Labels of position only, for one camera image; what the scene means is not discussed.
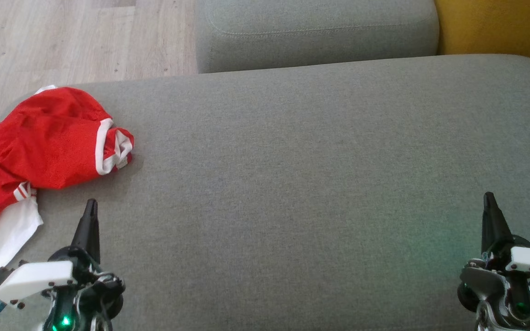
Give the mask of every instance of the sofa seat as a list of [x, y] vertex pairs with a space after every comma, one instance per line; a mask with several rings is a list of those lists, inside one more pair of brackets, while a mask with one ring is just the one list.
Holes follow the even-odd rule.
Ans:
[[[45, 261], [99, 201], [116, 331], [467, 331], [482, 196], [530, 240], [530, 59], [451, 55], [77, 86], [134, 161], [42, 190]], [[31, 330], [48, 303], [8, 309]]]

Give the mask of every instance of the yellow wall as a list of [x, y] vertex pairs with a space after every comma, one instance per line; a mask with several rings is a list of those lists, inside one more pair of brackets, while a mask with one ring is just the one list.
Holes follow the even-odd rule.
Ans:
[[530, 57], [530, 0], [435, 0], [440, 54]]

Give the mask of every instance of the sofa cushion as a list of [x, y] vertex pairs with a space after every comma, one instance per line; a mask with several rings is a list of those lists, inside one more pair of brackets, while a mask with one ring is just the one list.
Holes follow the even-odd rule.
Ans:
[[[134, 161], [42, 190], [17, 259], [68, 245], [99, 201], [116, 331], [467, 331], [459, 272], [482, 195], [530, 240], [530, 59], [451, 55], [108, 82]], [[0, 317], [24, 331], [40, 296]]]
[[433, 0], [200, 0], [200, 73], [435, 55]]

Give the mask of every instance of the white fabric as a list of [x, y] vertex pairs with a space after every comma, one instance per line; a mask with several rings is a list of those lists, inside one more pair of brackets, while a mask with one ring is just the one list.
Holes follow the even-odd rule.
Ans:
[[[46, 86], [35, 94], [53, 88], [56, 86]], [[35, 193], [36, 190], [31, 188], [30, 183], [20, 184], [17, 192], [14, 191], [18, 202], [9, 205], [0, 214], [0, 267], [7, 265], [43, 224], [38, 214]]]

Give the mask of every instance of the black cable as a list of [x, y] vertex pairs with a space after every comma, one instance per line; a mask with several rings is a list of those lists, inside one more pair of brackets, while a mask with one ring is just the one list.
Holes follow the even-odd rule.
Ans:
[[107, 294], [108, 294], [108, 292], [105, 292], [101, 296], [101, 298], [99, 299], [99, 305], [101, 306], [101, 314], [104, 315], [105, 320], [108, 322], [108, 330], [109, 331], [114, 331], [114, 327], [112, 325], [112, 321], [111, 321], [111, 319], [109, 319], [107, 310], [105, 310], [104, 298], [105, 298], [105, 295], [107, 295]]

